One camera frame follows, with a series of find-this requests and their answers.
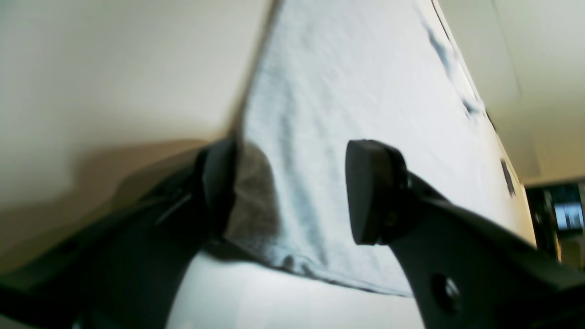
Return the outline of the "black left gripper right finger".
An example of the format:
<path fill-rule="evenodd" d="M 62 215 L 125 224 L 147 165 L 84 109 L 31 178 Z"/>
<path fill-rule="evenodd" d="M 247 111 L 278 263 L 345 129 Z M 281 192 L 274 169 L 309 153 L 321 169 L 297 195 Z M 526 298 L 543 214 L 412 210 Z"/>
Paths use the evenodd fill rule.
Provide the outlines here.
<path fill-rule="evenodd" d="M 451 203 L 399 150 L 351 140 L 346 187 L 357 245 L 385 245 L 427 329 L 582 329 L 584 274 Z"/>

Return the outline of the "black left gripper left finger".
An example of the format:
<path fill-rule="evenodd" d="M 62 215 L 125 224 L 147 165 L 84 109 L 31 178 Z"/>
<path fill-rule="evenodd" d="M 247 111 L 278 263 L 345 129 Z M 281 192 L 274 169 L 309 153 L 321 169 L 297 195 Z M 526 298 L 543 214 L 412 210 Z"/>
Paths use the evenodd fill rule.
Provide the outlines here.
<path fill-rule="evenodd" d="M 42 329 L 163 329 L 198 251 L 220 240 L 234 204 L 237 143 L 194 162 L 135 204 L 1 276 L 1 315 Z"/>

